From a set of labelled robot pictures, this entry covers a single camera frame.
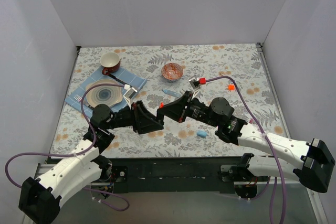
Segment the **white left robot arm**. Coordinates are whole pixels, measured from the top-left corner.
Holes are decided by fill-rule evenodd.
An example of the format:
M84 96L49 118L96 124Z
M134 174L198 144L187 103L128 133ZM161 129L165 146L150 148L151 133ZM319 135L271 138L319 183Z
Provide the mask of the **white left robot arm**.
M111 162L102 152L114 135L110 130L130 126L138 134L163 129L163 115L149 112L142 101L117 113L97 105L90 127L75 149L36 179L28 177L21 186L19 209L34 223L52 223L63 204L90 182L106 182L112 175Z

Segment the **orange pen cap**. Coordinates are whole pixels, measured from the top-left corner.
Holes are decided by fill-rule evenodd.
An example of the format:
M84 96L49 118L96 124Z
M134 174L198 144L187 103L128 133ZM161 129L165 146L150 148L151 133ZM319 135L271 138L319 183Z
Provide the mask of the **orange pen cap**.
M235 90L235 86L233 84L228 85L228 90Z

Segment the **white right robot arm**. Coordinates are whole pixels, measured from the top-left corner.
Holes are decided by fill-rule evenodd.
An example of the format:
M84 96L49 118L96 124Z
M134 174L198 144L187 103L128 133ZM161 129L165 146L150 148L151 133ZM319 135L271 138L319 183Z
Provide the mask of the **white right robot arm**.
M335 159L326 143L314 138L311 142L293 140L273 133L263 133L253 124L233 115L234 108L225 98L214 98L209 106L186 91L179 99L157 110L182 123L192 118L216 127L215 135L225 143L257 149L271 157L252 156L238 166L238 176L248 181L253 177L274 176L299 181L305 187L326 193L335 166Z

